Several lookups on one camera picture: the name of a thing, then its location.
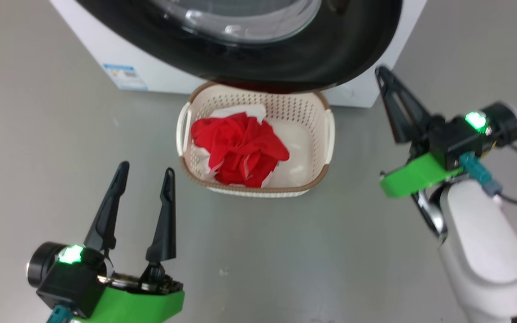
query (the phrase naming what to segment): green bracket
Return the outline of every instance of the green bracket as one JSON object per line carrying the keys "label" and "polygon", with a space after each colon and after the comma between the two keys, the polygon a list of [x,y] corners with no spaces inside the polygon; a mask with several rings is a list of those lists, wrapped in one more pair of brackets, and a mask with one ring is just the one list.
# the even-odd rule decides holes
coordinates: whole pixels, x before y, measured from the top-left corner
{"label": "green bracket", "polygon": [[160,296],[105,288],[92,317],[75,317],[74,320],[83,323],[161,323],[183,310],[184,299],[183,291]]}
{"label": "green bracket", "polygon": [[444,182],[461,172],[461,167],[453,171],[445,170],[430,153],[427,153],[386,174],[380,181],[380,187],[387,197],[400,198]]}

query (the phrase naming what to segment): washing machine door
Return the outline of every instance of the washing machine door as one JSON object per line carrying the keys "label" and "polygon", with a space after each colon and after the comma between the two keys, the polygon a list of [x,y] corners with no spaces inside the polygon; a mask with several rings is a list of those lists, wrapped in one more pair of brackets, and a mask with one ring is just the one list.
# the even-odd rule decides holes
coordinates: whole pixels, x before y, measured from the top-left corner
{"label": "washing machine door", "polygon": [[388,47],[402,0],[78,0],[152,56],[200,78],[289,93],[338,86]]}

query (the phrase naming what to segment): brown basket rim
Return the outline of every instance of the brown basket rim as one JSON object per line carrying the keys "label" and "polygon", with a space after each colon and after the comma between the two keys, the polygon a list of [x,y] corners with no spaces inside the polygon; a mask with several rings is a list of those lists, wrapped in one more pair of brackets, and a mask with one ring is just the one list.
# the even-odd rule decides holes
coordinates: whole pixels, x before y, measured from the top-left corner
{"label": "brown basket rim", "polygon": [[[190,104],[192,104],[193,101],[195,101],[195,98],[201,92],[203,92],[203,90],[205,90],[208,87],[215,86],[215,85],[226,86],[226,85],[219,84],[216,82],[206,82],[206,83],[202,84],[201,86],[197,87],[193,91],[193,93],[191,93],[191,95],[188,98],[188,102]],[[315,94],[320,99],[325,110],[330,110],[330,105],[322,93],[320,93],[320,92],[312,92],[312,93]],[[303,186],[297,186],[294,188],[242,188],[239,186],[228,186],[228,185],[224,185],[224,184],[211,183],[211,182],[207,182],[205,180],[201,180],[201,179],[195,177],[191,173],[191,171],[188,169],[185,157],[181,156],[179,159],[180,159],[181,167],[183,168],[185,173],[187,173],[188,177],[196,184],[205,186],[206,188],[216,188],[216,189],[232,191],[232,192],[248,192],[248,193],[288,193],[288,192],[303,192],[306,190],[310,190],[311,188],[316,186],[318,183],[320,183],[320,181],[326,175],[326,172],[328,172],[328,168],[329,168],[328,164],[324,164],[322,166],[322,169],[320,170],[320,173],[318,174],[318,176],[316,178],[314,178],[314,180],[312,180],[311,182],[309,182],[308,184],[305,184]]]}

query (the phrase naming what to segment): green light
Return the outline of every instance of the green light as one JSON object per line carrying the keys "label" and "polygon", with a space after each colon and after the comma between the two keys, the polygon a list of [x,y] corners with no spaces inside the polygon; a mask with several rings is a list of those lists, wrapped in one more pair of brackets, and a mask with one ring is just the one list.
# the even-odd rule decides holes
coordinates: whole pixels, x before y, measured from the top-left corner
{"label": "green light", "polygon": [[63,254],[59,256],[60,262],[65,262],[66,264],[72,264],[74,262],[81,262],[81,253],[83,252],[83,248],[80,245],[72,245],[65,249]]}
{"label": "green light", "polygon": [[480,113],[470,112],[466,115],[465,118],[466,122],[470,123],[470,125],[474,127],[474,129],[476,129],[476,131],[479,133],[486,131],[486,118],[484,118],[484,116],[482,116]]}

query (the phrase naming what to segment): basket bottom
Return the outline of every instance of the basket bottom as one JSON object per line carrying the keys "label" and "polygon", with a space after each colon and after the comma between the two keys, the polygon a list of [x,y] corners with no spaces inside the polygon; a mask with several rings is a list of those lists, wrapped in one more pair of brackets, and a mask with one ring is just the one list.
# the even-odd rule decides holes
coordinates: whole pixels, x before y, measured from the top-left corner
{"label": "basket bottom", "polygon": [[265,187],[296,188],[310,183],[313,180],[310,132],[295,122],[277,119],[267,122],[289,150],[290,158],[279,163]]}

